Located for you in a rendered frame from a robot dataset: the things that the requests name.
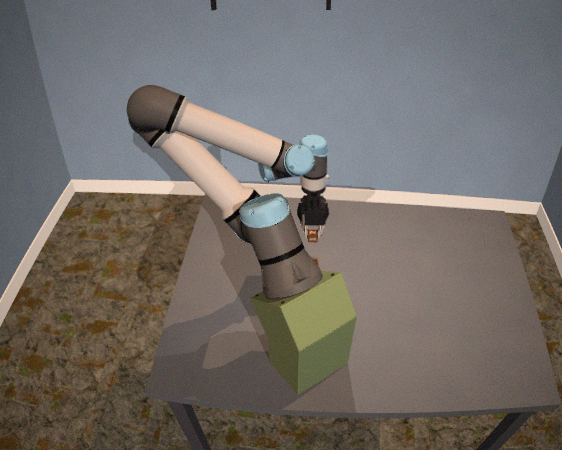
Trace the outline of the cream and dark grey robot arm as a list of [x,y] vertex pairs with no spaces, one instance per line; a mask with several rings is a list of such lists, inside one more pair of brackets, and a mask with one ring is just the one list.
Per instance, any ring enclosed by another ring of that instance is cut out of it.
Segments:
[[222,219],[238,238],[252,244],[267,299],[300,294],[322,279],[284,196],[260,196],[253,188],[243,187],[197,139],[257,162],[266,182],[300,177],[301,186],[315,192],[329,178],[323,137],[307,135],[295,146],[156,85],[134,91],[127,115],[131,129],[152,148],[161,148],[222,210]]

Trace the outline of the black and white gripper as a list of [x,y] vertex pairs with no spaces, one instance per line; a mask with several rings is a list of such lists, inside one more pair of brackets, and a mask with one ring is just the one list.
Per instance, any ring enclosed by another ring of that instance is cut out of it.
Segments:
[[326,219],[329,216],[328,203],[326,203],[325,209],[326,199],[323,198],[323,196],[320,196],[320,194],[325,192],[326,186],[315,192],[306,190],[302,186],[301,189],[307,195],[303,195],[301,203],[299,203],[297,209],[297,216],[300,220],[300,225],[306,238],[308,238],[308,225],[318,225],[317,236],[319,238],[321,230],[323,231],[325,226],[325,216]]

